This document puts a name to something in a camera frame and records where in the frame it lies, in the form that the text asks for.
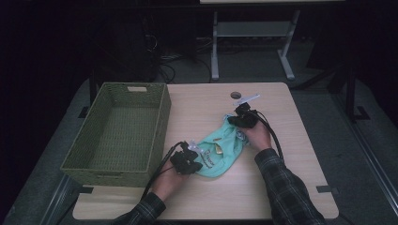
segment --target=person's right hand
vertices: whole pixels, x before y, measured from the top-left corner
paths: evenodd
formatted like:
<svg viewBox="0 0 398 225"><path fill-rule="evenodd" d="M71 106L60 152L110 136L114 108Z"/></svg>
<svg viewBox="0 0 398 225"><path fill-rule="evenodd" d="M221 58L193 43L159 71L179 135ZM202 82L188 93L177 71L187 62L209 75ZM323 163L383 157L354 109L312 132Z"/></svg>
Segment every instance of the person's right hand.
<svg viewBox="0 0 398 225"><path fill-rule="evenodd" d="M240 128L246 137L248 137L251 147L260 152L264 149L271 148L271 137L266 126L257 121L253 128Z"/></svg>

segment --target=hand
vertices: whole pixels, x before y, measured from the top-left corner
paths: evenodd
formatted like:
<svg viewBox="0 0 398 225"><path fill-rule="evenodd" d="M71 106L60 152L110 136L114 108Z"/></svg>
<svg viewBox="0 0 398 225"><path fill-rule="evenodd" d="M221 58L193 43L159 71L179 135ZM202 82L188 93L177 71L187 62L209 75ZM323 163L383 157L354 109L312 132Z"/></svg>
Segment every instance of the hand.
<svg viewBox="0 0 398 225"><path fill-rule="evenodd" d="M240 131L248 137L251 147L256 151L272 147L269 131L260 121L253 128L240 128Z"/></svg>
<svg viewBox="0 0 398 225"><path fill-rule="evenodd" d="M176 172L170 159L166 161L161 172L163 173L159 175L152 185L152 192L165 202L170 195L182 187L189 175L182 175Z"/></svg>

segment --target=table leg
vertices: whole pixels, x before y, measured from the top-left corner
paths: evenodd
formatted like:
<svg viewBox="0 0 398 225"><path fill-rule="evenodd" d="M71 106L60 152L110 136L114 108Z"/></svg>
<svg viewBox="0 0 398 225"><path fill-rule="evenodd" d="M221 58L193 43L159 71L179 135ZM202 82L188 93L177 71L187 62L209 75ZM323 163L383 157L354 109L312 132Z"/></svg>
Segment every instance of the table leg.
<svg viewBox="0 0 398 225"><path fill-rule="evenodd" d="M215 11L213 22L213 51L211 53L211 79L217 81L219 78L219 59L217 57L217 11Z"/></svg>
<svg viewBox="0 0 398 225"><path fill-rule="evenodd" d="M287 51L290 47L290 43L292 42L293 35L295 34L296 24L299 19L299 13L299 10L295 11L292 21L290 22L289 29L287 31L286 42L284 43L283 48L281 50L278 50L279 59L281 60L284 73L286 74L286 78L289 81L295 80L295 75L293 74L292 68L290 67L289 61L287 60L286 56Z"/></svg>

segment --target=person's left hand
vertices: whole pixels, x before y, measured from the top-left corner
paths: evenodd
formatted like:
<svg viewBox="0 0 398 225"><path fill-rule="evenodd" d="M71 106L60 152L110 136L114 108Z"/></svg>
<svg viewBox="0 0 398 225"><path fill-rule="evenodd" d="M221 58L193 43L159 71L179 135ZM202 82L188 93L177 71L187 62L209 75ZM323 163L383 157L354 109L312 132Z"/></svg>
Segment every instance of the person's left hand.
<svg viewBox="0 0 398 225"><path fill-rule="evenodd" d="M176 172L176 169L172 167L173 164L170 159L167 160L161 172L165 170L167 171L161 173L152 185L152 192L163 202L165 202L176 190L180 189L185 181L190 177L189 175L182 175Z"/></svg>

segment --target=teal cloth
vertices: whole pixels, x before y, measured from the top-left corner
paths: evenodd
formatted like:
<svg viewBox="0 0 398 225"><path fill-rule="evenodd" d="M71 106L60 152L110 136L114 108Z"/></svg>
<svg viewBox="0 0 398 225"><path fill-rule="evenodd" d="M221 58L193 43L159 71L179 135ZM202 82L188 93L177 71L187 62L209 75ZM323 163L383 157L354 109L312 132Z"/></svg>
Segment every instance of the teal cloth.
<svg viewBox="0 0 398 225"><path fill-rule="evenodd" d="M206 177L217 177L225 173L235 162L247 143L243 133L236 126L228 123L224 117L222 127L205 137L197 145L202 149L195 161L203 164L202 169L196 172ZM221 148L222 154L216 151L216 144Z"/></svg>

